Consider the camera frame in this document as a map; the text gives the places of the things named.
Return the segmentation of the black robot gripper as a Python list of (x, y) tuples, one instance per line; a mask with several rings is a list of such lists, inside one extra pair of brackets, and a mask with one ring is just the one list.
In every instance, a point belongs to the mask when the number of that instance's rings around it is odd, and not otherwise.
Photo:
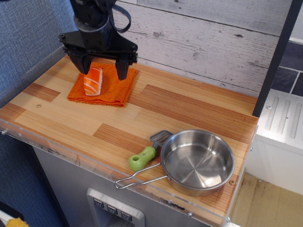
[(119, 35), (110, 18), (99, 28), (79, 20), (76, 20), (76, 24), (80, 26), (78, 30), (60, 34), (59, 41), (79, 72), (88, 74), (95, 57), (116, 59), (118, 78), (125, 80), (129, 64), (138, 60), (138, 46)]

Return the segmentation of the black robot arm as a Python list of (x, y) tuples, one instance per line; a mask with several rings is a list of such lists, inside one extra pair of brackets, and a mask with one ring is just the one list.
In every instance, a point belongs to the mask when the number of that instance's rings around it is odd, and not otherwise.
[(94, 58), (114, 59), (119, 80), (126, 79), (129, 66), (138, 60), (138, 46), (121, 36), (131, 25), (117, 28), (113, 10), (129, 20), (130, 14), (114, 0), (72, 0), (71, 6), (77, 31), (60, 34), (59, 41), (72, 63), (88, 74)]

